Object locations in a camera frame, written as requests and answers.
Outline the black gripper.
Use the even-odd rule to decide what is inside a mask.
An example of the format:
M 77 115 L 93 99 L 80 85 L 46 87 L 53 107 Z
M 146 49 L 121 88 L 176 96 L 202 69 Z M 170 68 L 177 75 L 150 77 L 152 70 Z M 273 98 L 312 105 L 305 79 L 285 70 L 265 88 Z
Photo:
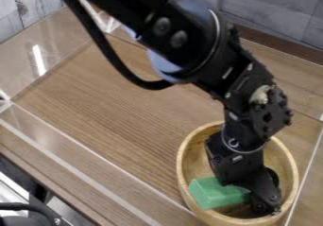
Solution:
M 204 147 L 218 183 L 222 186 L 236 185 L 250 191 L 249 205 L 257 217 L 276 214 L 282 199 L 280 179 L 276 172 L 265 167 L 264 148 L 238 151 L 237 144 L 229 146 L 220 131 L 209 135 Z

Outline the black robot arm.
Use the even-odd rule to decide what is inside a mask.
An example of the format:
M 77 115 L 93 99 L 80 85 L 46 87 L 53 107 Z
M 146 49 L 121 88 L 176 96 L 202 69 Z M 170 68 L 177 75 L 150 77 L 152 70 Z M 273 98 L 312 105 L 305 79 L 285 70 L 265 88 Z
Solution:
M 253 211 L 282 204 L 278 176 L 265 167 L 264 147 L 290 123 L 288 97 L 265 66 L 242 48 L 238 31 L 194 0 L 88 0 L 133 32 L 160 78 L 126 68 L 90 18 L 82 0 L 62 0 L 121 76 L 146 90 L 190 83 L 222 106 L 224 123 L 204 142 L 208 164 L 222 185 L 248 190 Z

